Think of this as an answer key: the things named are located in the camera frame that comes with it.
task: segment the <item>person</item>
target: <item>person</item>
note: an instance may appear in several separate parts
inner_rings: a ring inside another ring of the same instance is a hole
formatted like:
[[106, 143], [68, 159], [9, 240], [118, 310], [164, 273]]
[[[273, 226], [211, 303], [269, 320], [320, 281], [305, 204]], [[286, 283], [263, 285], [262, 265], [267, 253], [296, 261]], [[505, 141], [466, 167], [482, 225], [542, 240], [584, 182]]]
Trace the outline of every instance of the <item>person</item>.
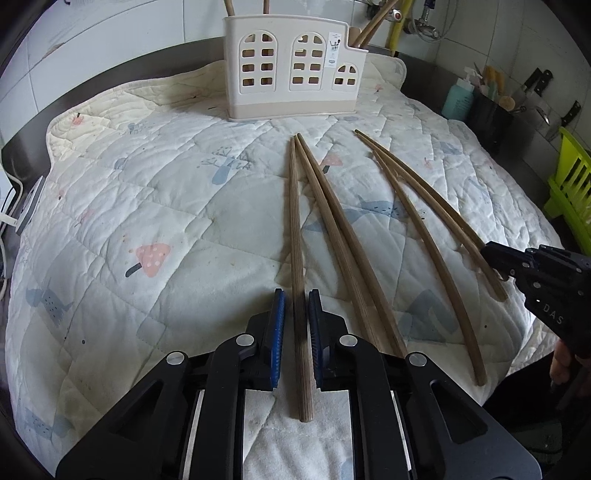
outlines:
[[[587, 374], [586, 380], [583, 382], [579, 391], [578, 397], [587, 397], [591, 395], [591, 358], [582, 359], [574, 356], [575, 360], [586, 367], [590, 372]], [[570, 365], [573, 362], [573, 354], [562, 340], [558, 340], [554, 348], [554, 356], [552, 364], [550, 365], [550, 378], [557, 385], [561, 385], [570, 380]]]

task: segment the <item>white quilted mat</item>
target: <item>white quilted mat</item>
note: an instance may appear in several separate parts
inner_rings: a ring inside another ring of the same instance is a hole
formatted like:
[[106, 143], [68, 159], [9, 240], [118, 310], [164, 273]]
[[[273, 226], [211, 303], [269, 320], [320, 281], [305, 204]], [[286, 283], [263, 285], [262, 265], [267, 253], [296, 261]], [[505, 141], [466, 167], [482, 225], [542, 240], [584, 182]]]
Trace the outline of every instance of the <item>white quilted mat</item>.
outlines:
[[[7, 368], [18, 432], [51, 472], [168, 352], [211, 351], [290, 289], [287, 152], [301, 132], [390, 299], [410, 351], [431, 356], [479, 402], [553, 337], [511, 283], [499, 303], [466, 250], [418, 197], [482, 348], [475, 387], [462, 335], [422, 242], [355, 128], [423, 176], [485, 240], [560, 246], [540, 211], [460, 122], [400, 93], [392, 59], [368, 56], [355, 114], [232, 123], [224, 64], [97, 95], [49, 126], [52, 160], [21, 237]], [[307, 289], [358, 333], [311, 190], [300, 172]], [[280, 387], [248, 396], [245, 478], [351, 479], [345, 393], [314, 393], [300, 424], [293, 340]]]

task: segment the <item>wooden chopstick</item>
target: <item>wooden chopstick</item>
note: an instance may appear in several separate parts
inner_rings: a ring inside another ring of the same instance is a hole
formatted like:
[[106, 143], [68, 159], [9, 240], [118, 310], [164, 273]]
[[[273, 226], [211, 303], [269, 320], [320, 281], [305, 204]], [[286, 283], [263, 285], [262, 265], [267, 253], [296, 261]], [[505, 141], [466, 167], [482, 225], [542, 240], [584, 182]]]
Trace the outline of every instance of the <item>wooden chopstick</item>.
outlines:
[[297, 187], [296, 144], [290, 144], [290, 238], [291, 238], [291, 302], [294, 315], [295, 374], [298, 384], [300, 421], [314, 417], [312, 409], [311, 352], [308, 346], [306, 323], [306, 292], [304, 290], [304, 262], [301, 254], [300, 195]]
[[339, 199], [336, 197], [333, 189], [330, 187], [330, 183], [328, 182], [326, 176], [320, 171], [318, 162], [306, 144], [304, 137], [302, 137], [301, 134], [298, 134], [297, 138], [300, 140], [310, 165], [314, 170], [314, 174], [320, 183], [320, 187], [322, 188], [324, 196], [326, 197], [330, 209], [332, 210], [332, 214], [339, 225], [341, 233], [345, 237], [345, 241], [349, 245], [349, 249], [351, 250], [353, 257], [357, 262], [357, 266], [359, 267], [359, 271], [365, 280], [365, 284], [368, 286], [369, 293], [371, 294], [378, 311], [378, 316], [388, 335], [388, 340], [392, 351], [394, 352], [394, 355], [404, 358], [408, 353], [406, 345], [404, 344], [402, 335], [398, 330], [396, 318], [394, 318], [394, 314], [392, 313], [392, 309], [388, 304], [386, 295], [384, 295], [384, 291], [382, 290], [382, 287], [375, 276], [374, 269], [371, 267], [367, 255], [365, 255], [365, 251], [363, 250], [363, 247], [359, 242], [353, 227], [351, 227], [351, 224], [345, 217], [345, 213], [343, 212]]
[[232, 4], [232, 0], [223, 0], [223, 2], [226, 5], [226, 12], [228, 13], [228, 16], [233, 17], [236, 15], [234, 13], [234, 5]]
[[295, 147], [297, 152], [300, 155], [300, 161], [304, 170], [306, 171], [306, 176], [308, 177], [308, 182], [310, 183], [310, 187], [312, 188], [312, 192], [314, 193], [314, 197], [316, 198], [316, 203], [318, 204], [318, 208], [320, 209], [320, 214], [322, 215], [322, 220], [324, 222], [324, 226], [328, 232], [328, 236], [330, 239], [330, 243], [335, 251], [337, 261], [339, 263], [339, 267], [341, 273], [343, 274], [343, 279], [345, 280], [345, 284], [347, 285], [347, 290], [349, 295], [351, 295], [351, 301], [353, 303], [353, 309], [355, 310], [355, 315], [359, 320], [359, 326], [362, 330], [362, 336], [368, 340], [369, 342], [373, 343], [379, 350], [383, 351], [380, 347], [379, 337], [376, 335], [371, 322], [369, 320], [369, 314], [367, 311], [367, 307], [365, 306], [365, 302], [363, 301], [361, 291], [359, 289], [359, 284], [355, 279], [353, 274], [353, 267], [349, 258], [348, 252], [345, 250], [345, 244], [343, 243], [343, 239], [339, 232], [339, 228], [336, 226], [336, 222], [332, 213], [330, 211], [329, 204], [326, 201], [324, 193], [322, 193], [322, 188], [320, 187], [320, 183], [318, 183], [318, 179], [316, 175], [314, 175], [314, 170], [312, 170], [312, 166], [306, 156], [306, 152], [302, 147], [300, 140], [298, 137], [294, 137], [295, 139]]
[[362, 44], [365, 45], [365, 43], [367, 43], [367, 41], [369, 41], [371, 39], [371, 37], [375, 33], [374, 28], [377, 30], [376, 25], [377, 26], [380, 25], [380, 23], [384, 20], [386, 15], [388, 15], [388, 12], [390, 12], [390, 10], [392, 10], [392, 7], [398, 1], [399, 0], [388, 0], [388, 2], [386, 2], [384, 4], [384, 6], [379, 9], [376, 16], [373, 17], [367, 25], [365, 25], [365, 28], [361, 31], [361, 33], [359, 34], [359, 36], [355, 40], [355, 42], [353, 44], [354, 48], [360, 48]]
[[491, 284], [493, 291], [500, 301], [505, 301], [508, 296], [496, 276], [494, 270], [486, 262], [480, 249], [484, 246], [484, 242], [480, 240], [480, 237], [472, 230], [472, 228], [466, 223], [466, 221], [457, 213], [451, 205], [449, 205], [426, 181], [419, 177], [412, 169], [406, 166], [402, 161], [396, 158], [395, 155], [390, 153], [380, 144], [369, 138], [367, 135], [356, 130], [355, 133], [359, 138], [372, 150], [377, 150], [384, 156], [384, 161], [394, 172], [399, 174], [414, 190], [417, 194], [435, 211], [435, 213], [441, 218], [443, 223], [451, 230], [456, 238], [464, 245], [468, 250], [468, 253], [474, 260], [474, 262], [480, 267], [484, 273], [486, 279]]
[[437, 248], [437, 245], [433, 240], [433, 237], [429, 233], [429, 230], [422, 221], [421, 216], [418, 214], [413, 203], [410, 201], [410, 199], [406, 195], [406, 192], [398, 183], [398, 180], [396, 180], [394, 173], [392, 173], [392, 171], [388, 168], [386, 161], [383, 158], [383, 153], [381, 153], [377, 149], [374, 149], [374, 155], [376, 160], [378, 161], [378, 164], [382, 167], [384, 174], [386, 175], [387, 179], [392, 185], [394, 192], [396, 192], [396, 195], [400, 199], [400, 202], [402, 203], [409, 217], [413, 221], [413, 224], [417, 229], [419, 235], [423, 239], [425, 247], [427, 248], [427, 251], [431, 256], [431, 259], [435, 264], [435, 268], [439, 273], [439, 277], [443, 282], [447, 295], [449, 296], [449, 299], [452, 303], [453, 310], [456, 313], [457, 321], [460, 324], [460, 330], [462, 331], [462, 335], [464, 336], [466, 349], [468, 350], [468, 355], [470, 356], [470, 360], [472, 361], [472, 367], [474, 369], [476, 385], [485, 385], [486, 369], [484, 367], [484, 361], [482, 360], [482, 353], [480, 352], [480, 347], [478, 346], [478, 340], [476, 339], [476, 335], [474, 334], [474, 329], [472, 328], [472, 324], [470, 323], [470, 318], [468, 317], [468, 312], [466, 311], [464, 302], [462, 301], [462, 297], [460, 296], [460, 292], [457, 290], [452, 275], [450, 274], [447, 265], [443, 261], [441, 252]]

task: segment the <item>lime green rack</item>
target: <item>lime green rack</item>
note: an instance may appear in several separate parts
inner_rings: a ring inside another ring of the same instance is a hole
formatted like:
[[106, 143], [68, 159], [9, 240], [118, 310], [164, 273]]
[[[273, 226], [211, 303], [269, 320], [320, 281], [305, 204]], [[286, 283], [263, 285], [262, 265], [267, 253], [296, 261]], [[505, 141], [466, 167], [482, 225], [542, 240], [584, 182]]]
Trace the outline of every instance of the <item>lime green rack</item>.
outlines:
[[550, 219], [563, 215], [582, 252], [591, 255], [591, 157], [571, 133], [562, 127], [560, 133], [560, 158], [548, 180], [544, 213]]

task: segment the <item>product label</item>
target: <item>product label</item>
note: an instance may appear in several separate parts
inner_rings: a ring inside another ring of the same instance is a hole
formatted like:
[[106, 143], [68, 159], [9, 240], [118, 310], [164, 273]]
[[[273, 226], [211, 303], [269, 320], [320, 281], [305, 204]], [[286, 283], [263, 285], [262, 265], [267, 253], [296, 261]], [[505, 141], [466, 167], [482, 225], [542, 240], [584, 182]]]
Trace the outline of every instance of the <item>product label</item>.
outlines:
[[326, 49], [326, 58], [324, 59], [324, 68], [336, 68], [336, 62], [339, 59], [339, 48], [340, 48], [341, 34], [340, 33], [329, 33], [329, 44]]

